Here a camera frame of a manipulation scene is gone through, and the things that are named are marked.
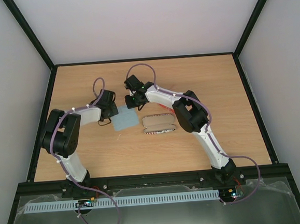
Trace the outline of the light blue cleaning cloth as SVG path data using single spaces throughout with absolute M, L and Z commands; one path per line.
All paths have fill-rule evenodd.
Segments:
M 128 109 L 126 105 L 118 107 L 118 114 L 111 117 L 115 131 L 125 130 L 139 124 L 135 109 Z

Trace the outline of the stars and stripes glasses case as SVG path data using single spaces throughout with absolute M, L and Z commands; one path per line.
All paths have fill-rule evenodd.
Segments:
M 145 116 L 142 119 L 144 134 L 157 135 L 158 133 L 167 133 L 176 130 L 174 124 L 175 118 L 170 113 Z

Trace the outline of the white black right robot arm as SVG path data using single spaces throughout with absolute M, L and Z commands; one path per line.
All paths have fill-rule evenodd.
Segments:
M 200 103 L 193 91 L 173 92 L 157 86 L 152 82 L 143 83 L 136 76 L 126 78 L 124 86 L 130 91 L 125 96 L 126 106 L 141 110 L 147 103 L 158 103 L 172 108 L 181 128 L 194 134 L 209 157 L 214 176 L 219 184 L 226 185 L 234 177 L 235 163 L 227 156 L 216 137 L 211 124 L 211 116 L 206 107 Z

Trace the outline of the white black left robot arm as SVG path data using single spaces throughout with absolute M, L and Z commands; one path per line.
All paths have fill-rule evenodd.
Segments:
M 56 158 L 66 180 L 62 183 L 64 198 L 87 198 L 95 193 L 91 190 L 89 171 L 77 154 L 80 127 L 90 123 L 105 126 L 111 117 L 118 114 L 116 94 L 102 90 L 99 96 L 85 107 L 73 108 L 69 112 L 54 109 L 49 114 L 40 138 L 40 147 Z

